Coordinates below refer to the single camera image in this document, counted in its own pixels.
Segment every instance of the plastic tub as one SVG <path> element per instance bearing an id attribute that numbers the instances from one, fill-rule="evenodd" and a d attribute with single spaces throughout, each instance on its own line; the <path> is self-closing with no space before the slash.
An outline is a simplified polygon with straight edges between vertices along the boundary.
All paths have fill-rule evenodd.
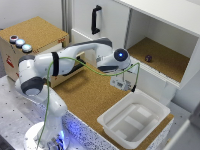
<path id="1" fill-rule="evenodd" d="M 105 133 L 126 149 L 135 149 L 170 113 L 170 109 L 140 90 L 130 92 L 97 121 Z"/>

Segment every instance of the power socket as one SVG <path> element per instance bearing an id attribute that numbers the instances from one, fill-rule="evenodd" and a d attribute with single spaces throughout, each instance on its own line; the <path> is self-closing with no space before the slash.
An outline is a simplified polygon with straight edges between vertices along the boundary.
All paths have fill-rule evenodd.
<path id="1" fill-rule="evenodd" d="M 191 114 L 189 118 L 190 122 L 194 124 L 195 126 L 200 128 L 200 103 L 194 110 L 194 112 Z"/>

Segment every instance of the brown shelf surface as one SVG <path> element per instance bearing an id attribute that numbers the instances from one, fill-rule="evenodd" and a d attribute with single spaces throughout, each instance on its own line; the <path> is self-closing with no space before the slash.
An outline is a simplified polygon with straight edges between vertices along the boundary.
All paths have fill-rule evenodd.
<path id="1" fill-rule="evenodd" d="M 65 101 L 72 113 L 120 150 L 124 150 L 105 134 L 97 118 L 126 96 L 128 91 L 118 90 L 110 85 L 110 77 L 97 75 L 87 68 L 58 85 L 54 90 Z M 135 150 L 146 149 L 172 119 L 173 115 L 168 115 Z"/>
<path id="2" fill-rule="evenodd" d="M 178 82 L 181 82 L 190 60 L 188 57 L 149 38 L 144 38 L 142 41 L 128 49 L 128 51 L 132 57 Z M 145 61 L 147 55 L 152 56 L 151 62 Z"/>

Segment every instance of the door handle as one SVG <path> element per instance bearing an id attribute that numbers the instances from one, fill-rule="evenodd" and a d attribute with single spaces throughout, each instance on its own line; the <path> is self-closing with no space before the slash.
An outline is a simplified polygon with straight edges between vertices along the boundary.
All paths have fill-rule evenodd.
<path id="1" fill-rule="evenodd" d="M 102 8 L 101 8 L 101 6 L 97 5 L 96 8 L 94 8 L 92 11 L 92 28 L 91 29 L 92 29 L 93 35 L 100 32 L 100 29 L 98 29 L 96 27 L 96 21 L 97 21 L 97 13 L 96 12 L 99 10 L 102 10 Z"/>

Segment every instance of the cabinet door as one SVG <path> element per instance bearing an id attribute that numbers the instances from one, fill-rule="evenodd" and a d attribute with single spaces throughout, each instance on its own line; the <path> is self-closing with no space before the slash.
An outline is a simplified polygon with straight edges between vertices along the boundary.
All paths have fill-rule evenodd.
<path id="1" fill-rule="evenodd" d="M 100 32 L 93 35 L 91 31 L 92 11 L 96 5 L 102 7 L 97 11 L 96 27 Z M 91 39 L 107 37 L 114 48 L 123 48 L 129 20 L 129 8 L 112 0 L 74 0 L 73 29 Z"/>

